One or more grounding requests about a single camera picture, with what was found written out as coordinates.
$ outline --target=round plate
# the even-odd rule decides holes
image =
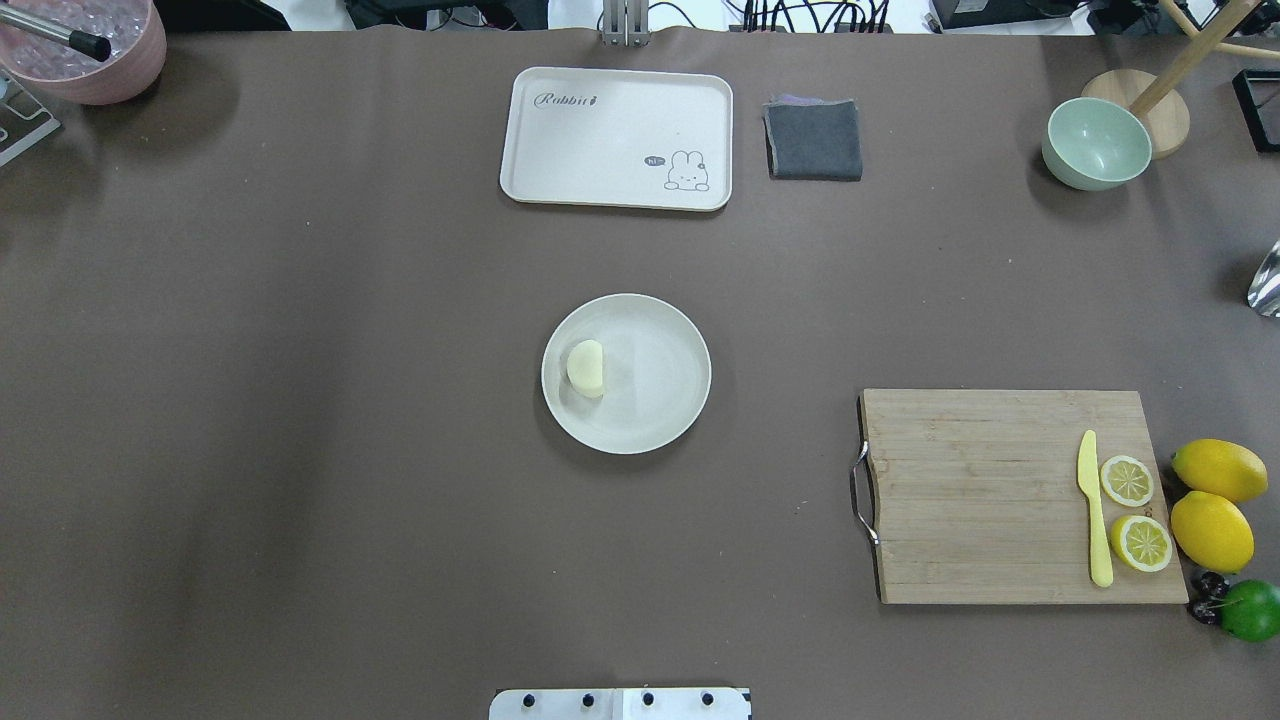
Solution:
[[[573,346],[604,346],[604,396],[568,382]],[[588,447],[635,455],[676,439],[698,419],[712,389],[712,356],[694,323],[648,295],[607,295],[564,318],[543,354],[543,396],[552,416]]]

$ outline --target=light green bowl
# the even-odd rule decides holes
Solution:
[[[1115,102],[1075,97],[1048,117],[1041,154],[1053,177],[1076,190],[1110,190],[1151,163],[1151,136],[1142,120]]]

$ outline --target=wooden cutting board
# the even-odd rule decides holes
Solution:
[[[881,537],[884,603],[1185,603],[1174,561],[1089,580],[1089,520],[1075,484],[1084,430],[1098,462],[1137,457],[1158,475],[1137,392],[867,389],[863,437]],[[1166,528],[1164,489],[1143,507],[1103,493],[1107,528],[1146,514]]]

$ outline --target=rabbit cartoon print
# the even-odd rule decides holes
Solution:
[[[692,190],[707,192],[712,188],[707,174],[707,161],[703,154],[692,150],[677,150],[671,156],[671,169],[667,172],[667,190]]]

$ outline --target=gray cloth napkin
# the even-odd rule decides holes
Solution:
[[[764,105],[769,174],[792,179],[863,179],[852,100],[782,95]]]

